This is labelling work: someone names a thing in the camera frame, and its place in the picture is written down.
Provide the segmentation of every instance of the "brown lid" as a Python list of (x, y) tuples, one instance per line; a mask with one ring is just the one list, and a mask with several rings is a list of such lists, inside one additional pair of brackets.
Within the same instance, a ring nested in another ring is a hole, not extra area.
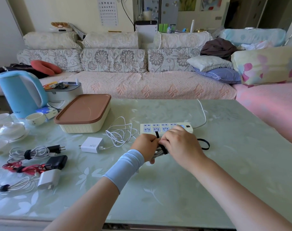
[(54, 118), (54, 123), (91, 124), (99, 121), (109, 102), (109, 94), (82, 94), (65, 106)]

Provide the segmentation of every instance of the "light blue electric kettle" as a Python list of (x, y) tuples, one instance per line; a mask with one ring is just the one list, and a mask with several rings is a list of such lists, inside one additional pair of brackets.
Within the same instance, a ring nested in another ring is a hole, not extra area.
[(44, 88), (32, 73), (23, 70), (0, 73), (0, 86), (17, 118), (25, 118), (48, 103)]

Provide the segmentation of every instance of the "light blue arm sleeve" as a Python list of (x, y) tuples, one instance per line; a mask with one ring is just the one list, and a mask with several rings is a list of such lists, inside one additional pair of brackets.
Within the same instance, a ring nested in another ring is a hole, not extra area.
[(110, 179), (120, 193), (129, 179), (144, 163), (143, 155), (138, 150), (131, 149), (123, 154), (103, 177)]

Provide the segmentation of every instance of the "light blue pillow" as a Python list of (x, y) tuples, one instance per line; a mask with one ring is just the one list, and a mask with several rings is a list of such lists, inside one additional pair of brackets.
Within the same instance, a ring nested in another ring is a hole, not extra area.
[(228, 83), (228, 84), (240, 84), (241, 83), (241, 77), (238, 72), (236, 72), (234, 69), (230, 68), (217, 68), (212, 69), (210, 71), (202, 72), (199, 69), (192, 66), (193, 69), (204, 76), (210, 77), (214, 80)]

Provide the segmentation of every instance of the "gan charger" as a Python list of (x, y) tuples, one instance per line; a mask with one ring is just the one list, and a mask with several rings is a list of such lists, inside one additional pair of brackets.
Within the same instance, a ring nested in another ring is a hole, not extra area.
[(80, 146), (82, 151), (98, 153), (99, 146), (103, 145), (102, 138), (88, 137), (85, 142)]

